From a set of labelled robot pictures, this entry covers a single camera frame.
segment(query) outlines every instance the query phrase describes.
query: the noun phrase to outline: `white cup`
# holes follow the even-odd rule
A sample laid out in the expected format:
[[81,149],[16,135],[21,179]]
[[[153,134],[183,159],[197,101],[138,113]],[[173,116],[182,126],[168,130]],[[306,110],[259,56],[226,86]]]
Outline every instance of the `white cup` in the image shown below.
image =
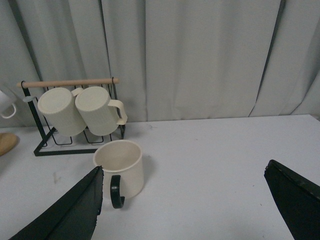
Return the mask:
[[104,136],[114,132],[119,125],[125,125],[127,115],[124,104],[110,98],[101,86],[91,86],[83,90],[75,99],[75,106],[91,133]]
[[38,101],[39,111],[63,136],[75,136],[87,126],[75,106],[75,98],[82,91],[82,88],[69,91],[56,87],[45,92]]
[[141,147],[130,140],[115,140],[98,148],[93,155],[95,166],[103,169],[103,193],[115,209],[125,198],[137,195],[144,186]]
[[[4,119],[9,119],[9,118],[12,118],[16,114],[17,107],[14,104],[15,101],[16,101],[16,98],[9,97],[3,91],[0,90],[0,116],[1,117],[3,117]],[[3,115],[2,112],[11,106],[13,107],[13,113],[11,113],[8,116]]]

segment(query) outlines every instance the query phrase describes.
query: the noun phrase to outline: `wooden object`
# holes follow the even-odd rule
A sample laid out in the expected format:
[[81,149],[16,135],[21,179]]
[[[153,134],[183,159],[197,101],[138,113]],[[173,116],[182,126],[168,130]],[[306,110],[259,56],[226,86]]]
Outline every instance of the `wooden object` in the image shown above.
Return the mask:
[[85,80],[65,80],[65,81],[32,81],[23,82],[23,87],[26,88],[47,88],[47,87],[66,87],[66,86],[79,86],[79,85],[100,85],[100,84],[118,84],[119,78],[103,78],[103,79],[85,79]]
[[0,156],[6,154],[18,143],[18,137],[13,133],[0,133]]

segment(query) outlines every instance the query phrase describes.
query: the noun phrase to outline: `table surface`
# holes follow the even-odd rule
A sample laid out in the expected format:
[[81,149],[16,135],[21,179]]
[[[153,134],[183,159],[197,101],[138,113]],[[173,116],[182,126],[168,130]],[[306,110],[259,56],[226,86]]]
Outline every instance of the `table surface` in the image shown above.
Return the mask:
[[[93,153],[34,156],[35,127],[0,157],[0,236],[32,222],[94,168]],[[320,185],[320,122],[310,115],[135,122],[145,184],[122,209],[103,200],[93,240],[293,240],[264,178],[275,159]]]

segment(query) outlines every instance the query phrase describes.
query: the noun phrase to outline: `mug rim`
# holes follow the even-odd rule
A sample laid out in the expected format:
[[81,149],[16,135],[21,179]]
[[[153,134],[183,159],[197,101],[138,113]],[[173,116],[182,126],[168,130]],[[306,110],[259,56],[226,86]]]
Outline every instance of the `mug rim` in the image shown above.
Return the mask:
[[110,142],[107,142],[106,144],[102,145],[101,147],[99,147],[93,154],[93,164],[96,167],[101,166],[101,165],[98,165],[96,162],[96,155],[98,154],[98,152],[101,151],[101,149],[103,149],[107,145],[111,145],[113,143],[119,143],[119,142],[131,143],[131,144],[134,144],[135,146],[137,146],[140,150],[139,157],[137,158],[137,160],[133,164],[131,164],[130,166],[127,166],[125,168],[121,168],[121,169],[117,169],[117,170],[110,170],[110,169],[106,169],[106,168],[102,167],[102,170],[107,173],[120,173],[120,172],[124,172],[125,170],[128,170],[128,169],[132,168],[134,165],[138,164],[138,162],[142,159],[142,155],[143,155],[142,149],[141,149],[140,145],[137,144],[135,141],[126,140],[126,139],[110,141]]

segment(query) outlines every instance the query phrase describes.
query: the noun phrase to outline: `mug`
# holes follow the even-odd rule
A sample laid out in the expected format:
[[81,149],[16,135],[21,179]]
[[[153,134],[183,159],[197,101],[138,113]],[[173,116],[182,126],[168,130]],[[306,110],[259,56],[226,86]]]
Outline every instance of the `mug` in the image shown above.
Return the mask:
[[39,111],[63,136],[75,136],[87,126],[75,106],[75,98],[82,91],[80,87],[73,91],[56,87],[45,92],[38,101]]
[[108,142],[95,151],[93,164],[102,166],[103,193],[115,209],[136,196],[144,186],[141,147],[130,140]]
[[91,133],[104,136],[114,132],[119,125],[125,125],[127,115],[124,104],[110,98],[101,86],[91,86],[83,90],[75,99],[75,106]]
[[[12,118],[16,114],[17,107],[14,104],[15,101],[16,101],[16,99],[9,97],[3,91],[0,90],[0,116],[1,117],[3,117],[4,119],[9,119],[9,118]],[[8,116],[3,115],[2,112],[11,106],[13,107],[13,113]]]

